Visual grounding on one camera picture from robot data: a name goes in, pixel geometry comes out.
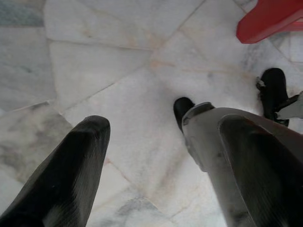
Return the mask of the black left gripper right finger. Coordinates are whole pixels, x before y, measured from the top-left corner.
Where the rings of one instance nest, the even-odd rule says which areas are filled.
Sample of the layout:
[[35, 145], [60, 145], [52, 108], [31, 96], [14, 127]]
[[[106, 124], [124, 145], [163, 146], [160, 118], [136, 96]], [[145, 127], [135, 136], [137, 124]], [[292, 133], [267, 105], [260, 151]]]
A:
[[220, 136], [241, 197], [257, 227], [303, 225], [303, 165], [254, 122], [226, 116]]

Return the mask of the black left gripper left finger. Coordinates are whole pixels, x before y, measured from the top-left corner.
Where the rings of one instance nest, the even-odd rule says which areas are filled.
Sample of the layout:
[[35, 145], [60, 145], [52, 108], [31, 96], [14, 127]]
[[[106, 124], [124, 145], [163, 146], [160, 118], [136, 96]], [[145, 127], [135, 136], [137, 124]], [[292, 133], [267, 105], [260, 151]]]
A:
[[78, 123], [29, 177], [1, 215], [1, 226], [86, 226], [110, 131], [109, 120], [101, 116]]

